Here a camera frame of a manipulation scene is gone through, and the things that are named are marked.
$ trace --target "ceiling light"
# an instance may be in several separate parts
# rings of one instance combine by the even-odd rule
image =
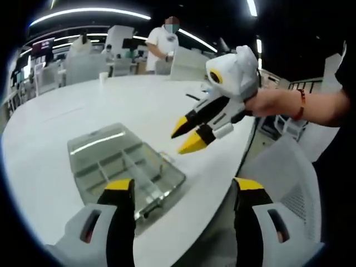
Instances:
[[[55,1],[56,1],[56,0],[52,0],[51,9],[52,9],[53,6],[55,5]]]
[[[79,36],[80,36],[80,35],[77,34],[77,35],[71,35],[71,36],[61,37],[61,38],[55,39],[55,42],[61,41],[61,40],[65,40],[65,39],[77,38],[77,37],[79,37]]]
[[[99,43],[100,40],[90,40],[90,42],[92,42],[92,43]],[[53,46],[52,49],[61,48],[61,47],[64,47],[64,46],[70,46],[71,44],[73,44],[73,43],[60,44],[60,45],[58,45],[58,46]]]
[[[132,38],[134,38],[134,39],[140,39],[140,40],[147,40],[147,37],[136,36],[136,35],[132,36]]]
[[[23,55],[27,54],[28,52],[31,52],[32,48],[30,48],[29,50],[24,51],[23,53],[20,54],[20,57],[22,57]]]
[[[87,36],[107,36],[107,33],[88,33]]]
[[[208,43],[204,42],[203,40],[199,39],[198,37],[194,36],[193,34],[191,34],[191,33],[189,33],[189,32],[186,32],[186,31],[184,31],[183,29],[179,29],[178,31],[179,31],[180,33],[183,33],[183,34],[187,35],[188,37],[190,37],[190,38],[196,40],[197,42],[201,43],[202,45],[206,46],[207,48],[213,50],[215,53],[217,52],[217,50],[216,50],[214,47],[212,47],[212,46],[209,45]]]
[[[257,52],[262,53],[262,42],[259,39],[257,39]]]
[[[29,26],[31,27],[31,26],[33,26],[41,21],[45,21],[49,18],[66,15],[66,14],[71,14],[71,13],[78,13],[78,12],[111,12],[111,13],[118,13],[118,14],[126,14],[126,15],[139,17],[139,18],[143,18],[143,19],[147,19],[147,20],[151,19],[151,17],[149,17],[149,16],[138,14],[135,12],[126,11],[126,10],[120,10],[120,9],[114,9],[114,8],[102,8],[102,7],[83,7],[83,8],[75,8],[75,9],[59,11],[59,12],[56,12],[53,14],[43,16],[43,17],[33,21]]]
[[[70,46],[71,44],[73,44],[73,43],[60,44],[59,46],[53,46],[52,49],[61,48],[61,47],[64,47],[64,46]]]
[[[79,36],[80,36],[80,34],[65,36],[65,37],[55,39],[55,42],[65,40],[65,39],[78,38]],[[107,36],[107,33],[88,33],[87,36]]]
[[[42,43],[42,42],[44,42],[44,41],[49,41],[49,40],[53,40],[53,39],[54,39],[54,37],[48,38],[48,39],[44,39],[44,40],[40,40],[40,41],[38,41],[38,42],[36,42],[36,43],[33,43],[32,45],[36,45],[36,44],[38,44],[38,43]]]
[[[247,0],[247,4],[249,4],[251,16],[257,17],[256,5],[254,0]]]

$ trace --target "face mask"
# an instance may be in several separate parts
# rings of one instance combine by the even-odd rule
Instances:
[[[165,24],[165,28],[169,33],[176,33],[179,30],[179,24]]]

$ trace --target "monitor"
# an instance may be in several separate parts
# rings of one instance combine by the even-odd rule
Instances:
[[[34,58],[42,57],[52,52],[54,38],[36,42],[32,45],[31,56]]]
[[[122,48],[128,48],[136,50],[137,47],[142,43],[142,40],[139,39],[124,39],[122,43]]]

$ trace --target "transparent container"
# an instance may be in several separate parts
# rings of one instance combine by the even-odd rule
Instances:
[[[84,204],[96,203],[109,182],[134,179],[136,219],[160,206],[186,178],[120,123],[69,141],[68,152]]]

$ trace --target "desk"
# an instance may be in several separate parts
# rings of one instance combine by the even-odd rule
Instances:
[[[62,87],[26,102],[3,133],[4,165],[14,200],[34,235],[54,244],[82,207],[68,158],[67,141],[121,122],[156,151],[165,151],[187,176],[189,190],[167,214],[134,241],[137,267],[174,264],[198,239],[223,201],[248,146],[254,119],[207,149],[176,150],[176,121],[193,107],[185,94],[201,82],[167,76],[123,76]]]

